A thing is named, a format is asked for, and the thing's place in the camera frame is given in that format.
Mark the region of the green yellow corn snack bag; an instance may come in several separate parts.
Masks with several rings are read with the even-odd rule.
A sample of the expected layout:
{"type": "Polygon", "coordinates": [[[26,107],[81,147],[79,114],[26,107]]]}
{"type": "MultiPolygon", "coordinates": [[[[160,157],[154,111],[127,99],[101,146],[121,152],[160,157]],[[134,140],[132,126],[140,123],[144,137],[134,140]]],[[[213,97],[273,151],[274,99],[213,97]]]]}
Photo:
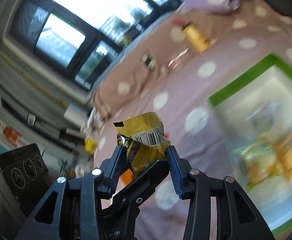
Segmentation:
{"type": "Polygon", "coordinates": [[[245,163],[247,191],[283,173],[282,165],[272,146],[264,138],[259,138],[250,145],[236,149],[234,153],[245,163]]]}

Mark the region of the white blue-print snack bag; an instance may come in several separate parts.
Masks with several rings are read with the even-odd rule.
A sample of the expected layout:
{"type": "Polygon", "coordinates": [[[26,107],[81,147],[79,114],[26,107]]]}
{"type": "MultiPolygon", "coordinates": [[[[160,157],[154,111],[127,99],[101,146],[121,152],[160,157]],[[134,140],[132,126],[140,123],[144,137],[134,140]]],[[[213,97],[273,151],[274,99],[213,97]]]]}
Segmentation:
{"type": "Polygon", "coordinates": [[[245,119],[256,133],[269,131],[278,121],[281,104],[276,101],[266,101],[256,107],[245,119]]]}

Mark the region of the yellow brown nut bag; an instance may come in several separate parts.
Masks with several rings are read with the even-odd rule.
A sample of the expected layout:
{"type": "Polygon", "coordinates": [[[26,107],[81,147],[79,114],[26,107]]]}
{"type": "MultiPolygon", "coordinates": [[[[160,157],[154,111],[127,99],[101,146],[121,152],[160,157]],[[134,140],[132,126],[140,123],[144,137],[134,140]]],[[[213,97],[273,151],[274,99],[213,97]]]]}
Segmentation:
{"type": "Polygon", "coordinates": [[[149,165],[166,159],[171,145],[165,137],[162,120],[155,112],[147,112],[113,124],[117,144],[127,149],[126,162],[134,176],[139,176],[149,165]]]}

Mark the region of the orange snack bag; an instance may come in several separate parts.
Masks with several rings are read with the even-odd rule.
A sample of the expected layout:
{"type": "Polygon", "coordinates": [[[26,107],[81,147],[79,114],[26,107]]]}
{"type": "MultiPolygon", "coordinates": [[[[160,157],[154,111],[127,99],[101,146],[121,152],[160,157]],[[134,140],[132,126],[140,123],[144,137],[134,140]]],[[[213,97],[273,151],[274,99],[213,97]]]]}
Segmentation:
{"type": "Polygon", "coordinates": [[[127,169],[121,176],[120,176],[120,181],[121,183],[126,186],[129,183],[131,183],[135,179],[134,174],[130,169],[127,169]]]}

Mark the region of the yellow box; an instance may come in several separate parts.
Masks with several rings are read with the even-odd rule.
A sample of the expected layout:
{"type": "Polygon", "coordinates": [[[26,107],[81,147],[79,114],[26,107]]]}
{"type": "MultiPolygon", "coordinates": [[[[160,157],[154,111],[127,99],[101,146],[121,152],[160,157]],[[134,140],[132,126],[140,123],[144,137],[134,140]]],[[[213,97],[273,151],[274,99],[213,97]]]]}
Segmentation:
{"type": "Polygon", "coordinates": [[[93,138],[86,138],[84,140],[84,150],[90,155],[94,155],[98,146],[98,142],[96,142],[93,138]]]}

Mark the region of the green cardboard box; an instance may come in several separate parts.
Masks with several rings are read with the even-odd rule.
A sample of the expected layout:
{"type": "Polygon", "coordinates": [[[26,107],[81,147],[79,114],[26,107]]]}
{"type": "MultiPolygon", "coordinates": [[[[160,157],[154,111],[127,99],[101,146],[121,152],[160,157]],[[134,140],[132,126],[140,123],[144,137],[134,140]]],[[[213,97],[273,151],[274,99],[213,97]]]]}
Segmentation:
{"type": "Polygon", "coordinates": [[[226,139],[236,180],[258,208],[273,235],[285,234],[292,228],[292,180],[288,183],[283,172],[247,191],[245,163],[234,151],[259,138],[266,139],[272,146],[292,130],[292,67],[276,55],[267,55],[213,93],[208,102],[226,139]],[[279,102],[281,112],[276,124],[259,134],[245,119],[266,101],[279,102]]]}

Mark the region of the striped white cloth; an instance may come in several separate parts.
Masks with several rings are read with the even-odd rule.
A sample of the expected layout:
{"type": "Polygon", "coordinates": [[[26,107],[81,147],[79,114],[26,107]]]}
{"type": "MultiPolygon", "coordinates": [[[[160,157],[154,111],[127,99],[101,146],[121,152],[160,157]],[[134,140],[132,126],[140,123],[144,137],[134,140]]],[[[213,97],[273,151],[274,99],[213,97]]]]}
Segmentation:
{"type": "Polygon", "coordinates": [[[93,108],[89,117],[86,118],[80,129],[81,134],[85,136],[98,136],[102,132],[105,125],[105,119],[101,116],[98,109],[93,108]]]}

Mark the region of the clear plastic water bottle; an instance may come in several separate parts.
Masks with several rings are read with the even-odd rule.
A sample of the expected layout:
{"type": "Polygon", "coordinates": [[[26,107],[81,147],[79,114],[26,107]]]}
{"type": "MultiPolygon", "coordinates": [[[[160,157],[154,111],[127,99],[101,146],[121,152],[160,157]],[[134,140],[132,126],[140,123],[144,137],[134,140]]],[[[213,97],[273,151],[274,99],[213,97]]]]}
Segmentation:
{"type": "Polygon", "coordinates": [[[192,54],[189,48],[183,47],[179,49],[167,59],[164,65],[160,68],[160,73],[168,75],[169,72],[179,70],[190,60],[191,57],[192,54]]]}

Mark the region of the yellow bear bottle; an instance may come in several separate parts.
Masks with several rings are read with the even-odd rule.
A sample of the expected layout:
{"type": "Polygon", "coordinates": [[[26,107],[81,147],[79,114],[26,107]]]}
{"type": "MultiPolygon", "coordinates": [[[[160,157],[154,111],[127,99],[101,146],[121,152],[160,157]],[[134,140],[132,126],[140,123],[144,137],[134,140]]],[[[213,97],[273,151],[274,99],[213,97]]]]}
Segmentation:
{"type": "Polygon", "coordinates": [[[205,35],[199,31],[192,21],[185,22],[175,19],[172,24],[181,28],[186,39],[198,53],[203,53],[208,49],[210,45],[209,40],[205,38],[205,35]]]}

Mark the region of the black-framed window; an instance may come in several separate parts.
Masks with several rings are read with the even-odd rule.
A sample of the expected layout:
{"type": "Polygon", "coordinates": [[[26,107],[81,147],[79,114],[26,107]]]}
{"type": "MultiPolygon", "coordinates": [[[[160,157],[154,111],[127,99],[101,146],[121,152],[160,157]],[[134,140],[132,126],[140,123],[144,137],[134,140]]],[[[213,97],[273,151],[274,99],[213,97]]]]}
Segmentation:
{"type": "Polygon", "coordinates": [[[180,0],[21,0],[9,35],[84,90],[180,0]]]}

